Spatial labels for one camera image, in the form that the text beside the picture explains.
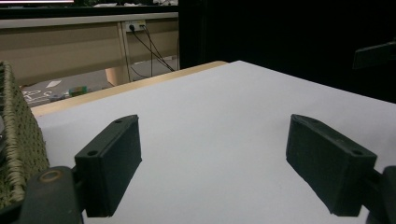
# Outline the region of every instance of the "white table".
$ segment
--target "white table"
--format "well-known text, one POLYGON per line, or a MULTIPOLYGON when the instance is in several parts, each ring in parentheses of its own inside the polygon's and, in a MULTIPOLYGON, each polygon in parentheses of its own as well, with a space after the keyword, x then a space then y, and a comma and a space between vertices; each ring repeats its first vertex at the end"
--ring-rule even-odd
POLYGON ((359 223, 331 215, 286 161, 290 115, 319 119, 396 164, 396 105, 234 62, 37 117, 51 166, 139 116, 142 163, 111 218, 86 223, 359 223))

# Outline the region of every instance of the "power strip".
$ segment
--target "power strip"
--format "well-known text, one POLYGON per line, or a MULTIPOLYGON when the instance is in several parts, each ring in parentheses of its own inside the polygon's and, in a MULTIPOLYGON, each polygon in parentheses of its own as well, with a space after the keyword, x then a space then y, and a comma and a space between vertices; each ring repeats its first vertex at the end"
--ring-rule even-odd
POLYGON ((125 31, 132 32, 131 25, 134 27, 135 31, 143 30, 143 26, 146 25, 146 21, 126 21, 125 22, 125 31))

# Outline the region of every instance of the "wooden table edge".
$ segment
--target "wooden table edge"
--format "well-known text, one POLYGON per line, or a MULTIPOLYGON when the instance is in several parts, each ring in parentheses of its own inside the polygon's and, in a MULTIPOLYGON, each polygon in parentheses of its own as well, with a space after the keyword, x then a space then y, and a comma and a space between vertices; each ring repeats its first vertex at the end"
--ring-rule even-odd
POLYGON ((146 78, 143 80, 130 82, 127 84, 119 85, 119 86, 108 88, 105 90, 90 92, 90 93, 87 93, 84 95, 68 98, 68 99, 65 99, 62 101, 53 102, 53 103, 49 103, 46 105, 38 105, 38 106, 32 107, 31 110, 35 117, 40 117, 40 116, 54 113, 57 111, 61 111, 61 110, 64 110, 64 109, 67 109, 67 108, 70 108, 70 107, 73 107, 76 105, 82 105, 82 104, 85 104, 85 103, 88 103, 91 101, 103 99, 108 96, 123 93, 125 91, 135 90, 138 88, 154 85, 154 84, 161 83, 166 80, 171 80, 171 79, 174 79, 177 77, 184 77, 184 76, 187 76, 187 75, 190 75, 193 73, 204 71, 206 69, 214 68, 214 67, 221 66, 224 64, 226 64, 226 62, 223 62, 223 61, 215 61, 212 63, 205 63, 205 64, 197 65, 194 67, 178 70, 176 72, 160 75, 157 77, 146 78))

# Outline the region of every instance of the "wicker basket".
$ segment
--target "wicker basket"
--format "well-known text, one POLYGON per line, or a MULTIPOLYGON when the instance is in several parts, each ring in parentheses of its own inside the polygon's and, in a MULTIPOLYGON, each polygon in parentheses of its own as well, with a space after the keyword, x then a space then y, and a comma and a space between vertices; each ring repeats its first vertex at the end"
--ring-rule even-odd
POLYGON ((0 164, 1 209, 22 200, 27 180, 50 164, 43 134, 7 61, 0 61, 0 105, 6 136, 1 152, 6 159, 0 164))

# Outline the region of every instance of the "table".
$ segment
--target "table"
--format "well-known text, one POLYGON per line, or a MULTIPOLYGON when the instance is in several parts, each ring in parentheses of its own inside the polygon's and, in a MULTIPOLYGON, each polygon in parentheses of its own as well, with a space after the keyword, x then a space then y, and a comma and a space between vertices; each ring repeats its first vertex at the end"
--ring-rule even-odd
POLYGON ((364 207, 359 217, 331 215, 286 162, 291 114, 372 150, 381 173, 396 164, 395 104, 251 63, 131 89, 34 111, 50 165, 69 167, 109 122, 139 116, 143 161, 115 215, 86 223, 365 223, 364 207))
POLYGON ((108 96, 120 94, 120 93, 123 93, 126 91, 135 90, 135 89, 146 87, 149 85, 161 83, 161 82, 164 82, 167 80, 171 80, 173 78, 184 77, 184 76, 190 75, 192 73, 200 72, 200 71, 210 69, 213 67, 217 67, 220 65, 224 65, 224 64, 226 64, 226 62, 206 63, 206 64, 186 68, 183 70, 178 70, 176 72, 172 72, 172 73, 165 74, 162 76, 146 78, 146 79, 131 82, 128 84, 119 85, 114 88, 90 92, 85 95, 80 95, 79 97, 73 97, 73 98, 63 100, 63 101, 54 102, 51 104, 35 106, 35 107, 32 107, 31 109, 32 109, 33 114, 36 117, 41 117, 43 115, 47 115, 49 113, 53 113, 53 112, 57 112, 57 111, 62 111, 62 110, 68 109, 68 108, 76 106, 76 105, 86 104, 91 101, 99 100, 99 99, 102 99, 102 98, 105 98, 108 96))

